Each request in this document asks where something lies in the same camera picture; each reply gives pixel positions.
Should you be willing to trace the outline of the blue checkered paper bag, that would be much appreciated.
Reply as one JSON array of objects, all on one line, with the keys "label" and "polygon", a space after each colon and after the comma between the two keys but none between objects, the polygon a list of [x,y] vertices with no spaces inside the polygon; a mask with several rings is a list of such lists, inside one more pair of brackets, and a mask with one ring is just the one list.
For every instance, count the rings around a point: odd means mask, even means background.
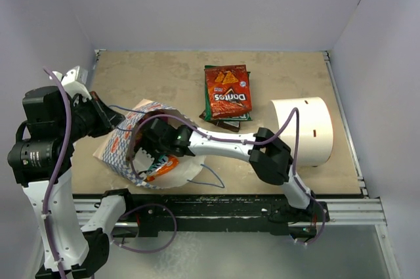
[{"label": "blue checkered paper bag", "polygon": [[[127,112],[125,121],[121,122],[115,130],[107,135],[104,142],[93,153],[96,159],[108,166],[115,174],[127,179],[135,186],[156,190],[178,188],[189,182],[219,188],[224,187],[223,181],[215,184],[197,180],[196,177],[203,169],[208,170],[217,179],[219,178],[215,171],[205,164],[205,156],[176,156],[173,152],[160,152],[157,148],[154,148],[152,141],[146,137],[146,132],[152,125],[151,122],[148,122],[136,132],[134,146],[130,146],[133,129],[149,117],[163,114],[164,116],[157,118],[156,121],[166,121],[173,127],[182,124],[173,119],[174,116],[194,125],[195,123],[190,118],[170,105],[148,99],[141,100],[130,110],[126,108],[123,110]],[[172,171],[157,177],[154,181],[146,182],[146,171],[137,173],[133,165],[135,154],[139,148],[147,151],[155,160],[164,155],[172,155],[179,160],[179,164]]]}]

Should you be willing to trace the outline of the brown snack packet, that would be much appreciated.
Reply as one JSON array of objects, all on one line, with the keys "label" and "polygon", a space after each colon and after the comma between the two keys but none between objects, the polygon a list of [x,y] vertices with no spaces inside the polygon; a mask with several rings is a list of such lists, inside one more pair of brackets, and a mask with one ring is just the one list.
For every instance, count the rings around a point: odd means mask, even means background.
[{"label": "brown snack packet", "polygon": [[238,133],[240,130],[240,122],[239,121],[229,121],[229,120],[225,120],[225,119],[210,119],[210,120],[206,120],[206,113],[205,111],[203,111],[200,115],[199,118],[206,121],[207,123],[211,123],[217,127],[220,127],[222,129],[225,130],[229,130],[231,132],[235,132]]}]

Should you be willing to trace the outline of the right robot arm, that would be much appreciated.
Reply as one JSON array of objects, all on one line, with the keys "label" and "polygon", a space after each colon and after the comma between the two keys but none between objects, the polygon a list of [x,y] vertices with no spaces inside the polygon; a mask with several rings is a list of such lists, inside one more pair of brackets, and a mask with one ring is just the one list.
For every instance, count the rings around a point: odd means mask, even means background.
[{"label": "right robot arm", "polygon": [[143,121],[140,146],[153,156],[170,154],[178,158],[190,156],[221,156],[251,165],[258,178],[267,184],[281,186],[293,216],[306,221],[319,209],[323,221],[326,213],[297,173],[300,125],[296,121],[295,147],[290,148],[277,133],[260,127],[256,133],[227,134],[207,131],[185,121],[173,127],[165,114]]}]

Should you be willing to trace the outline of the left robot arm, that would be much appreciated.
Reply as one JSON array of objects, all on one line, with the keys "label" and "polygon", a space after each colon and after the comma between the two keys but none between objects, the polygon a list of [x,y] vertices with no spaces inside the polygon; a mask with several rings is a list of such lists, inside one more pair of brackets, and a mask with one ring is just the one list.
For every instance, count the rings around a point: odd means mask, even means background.
[{"label": "left robot arm", "polygon": [[106,191],[84,226],[78,222],[72,192],[74,143],[107,135],[125,118],[91,92],[68,94],[55,86],[27,92],[26,114],[7,161],[34,210],[45,262],[38,278],[92,277],[108,260],[111,233],[128,221],[135,205],[127,189]]}]

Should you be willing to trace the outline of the teal Fox's candy bag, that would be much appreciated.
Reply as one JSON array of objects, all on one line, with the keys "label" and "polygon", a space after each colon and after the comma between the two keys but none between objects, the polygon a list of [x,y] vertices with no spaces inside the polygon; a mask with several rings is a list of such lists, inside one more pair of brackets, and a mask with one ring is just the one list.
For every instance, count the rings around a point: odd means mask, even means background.
[{"label": "teal Fox's candy bag", "polygon": [[156,159],[153,164],[148,168],[146,175],[147,176],[153,176],[156,173],[158,173],[164,165],[167,163],[168,157],[167,156],[161,156],[160,158]]}]

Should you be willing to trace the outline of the orange Fox's candy bag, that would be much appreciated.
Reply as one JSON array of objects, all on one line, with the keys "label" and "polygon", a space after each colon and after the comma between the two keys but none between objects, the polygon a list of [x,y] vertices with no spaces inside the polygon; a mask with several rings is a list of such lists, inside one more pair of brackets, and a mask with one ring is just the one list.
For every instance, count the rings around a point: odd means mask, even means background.
[{"label": "orange Fox's candy bag", "polygon": [[178,164],[179,164],[179,160],[172,156],[172,155],[165,155],[168,157],[168,161],[167,163],[164,165],[164,167],[155,175],[153,176],[146,176],[146,182],[152,182],[154,181],[157,177],[160,177],[170,171],[172,171]]}]

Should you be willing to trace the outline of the white cylindrical container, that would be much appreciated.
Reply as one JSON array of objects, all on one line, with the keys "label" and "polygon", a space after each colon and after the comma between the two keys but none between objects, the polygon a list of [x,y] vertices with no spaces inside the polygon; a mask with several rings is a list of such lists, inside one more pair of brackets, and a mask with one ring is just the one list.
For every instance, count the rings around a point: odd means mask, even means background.
[{"label": "white cylindrical container", "polygon": [[263,126],[275,133],[285,123],[293,108],[299,110],[300,117],[297,165],[319,166],[326,163],[333,148],[333,126],[322,98],[270,100]]}]

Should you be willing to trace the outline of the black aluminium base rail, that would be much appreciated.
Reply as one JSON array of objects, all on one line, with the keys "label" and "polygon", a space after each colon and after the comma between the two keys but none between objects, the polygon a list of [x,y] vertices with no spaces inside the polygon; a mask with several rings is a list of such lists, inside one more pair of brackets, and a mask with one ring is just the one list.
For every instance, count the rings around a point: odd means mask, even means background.
[{"label": "black aluminium base rail", "polygon": [[264,232],[275,236],[313,238],[329,226],[383,226],[381,201],[354,197],[321,197],[326,213],[292,211],[279,194],[147,195],[133,196],[143,208],[115,223],[130,235],[156,237],[159,232]]}]

